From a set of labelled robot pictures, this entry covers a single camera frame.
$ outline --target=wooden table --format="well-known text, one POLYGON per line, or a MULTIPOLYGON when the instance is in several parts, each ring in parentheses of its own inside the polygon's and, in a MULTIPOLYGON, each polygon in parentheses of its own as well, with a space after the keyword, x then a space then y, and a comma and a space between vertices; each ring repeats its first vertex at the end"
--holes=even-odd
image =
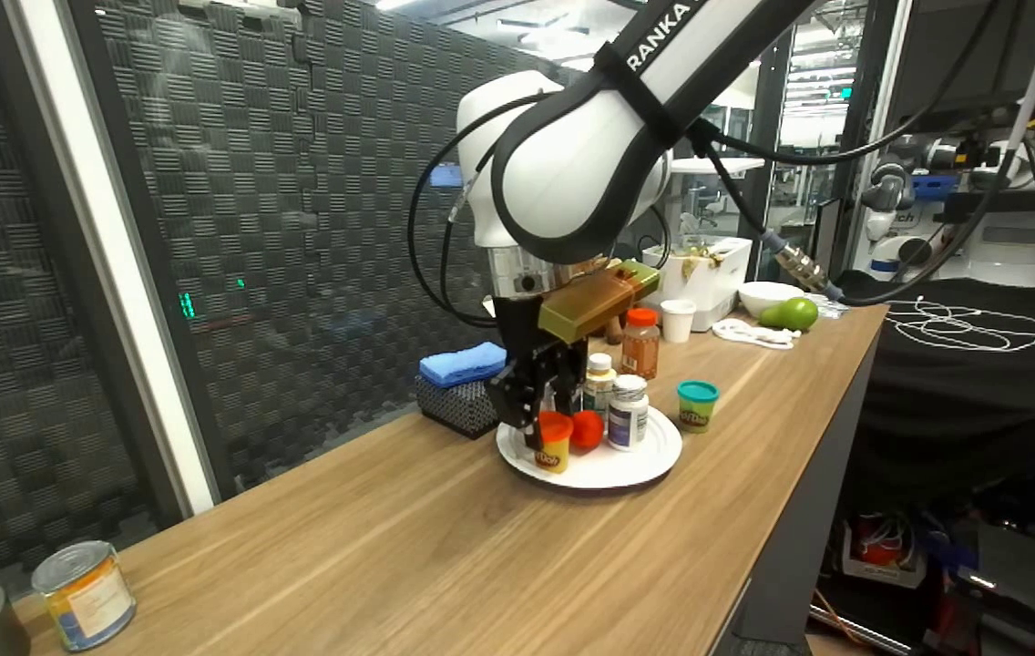
MULTIPOLYGON (((819 321, 795 350, 695 337, 676 384, 725 396, 678 467, 636 491, 514 474, 494 436, 406 414, 133 552, 118 651, 738 651, 804 650, 882 311, 819 321)), ((58 651, 41 596, 32 651, 58 651)))

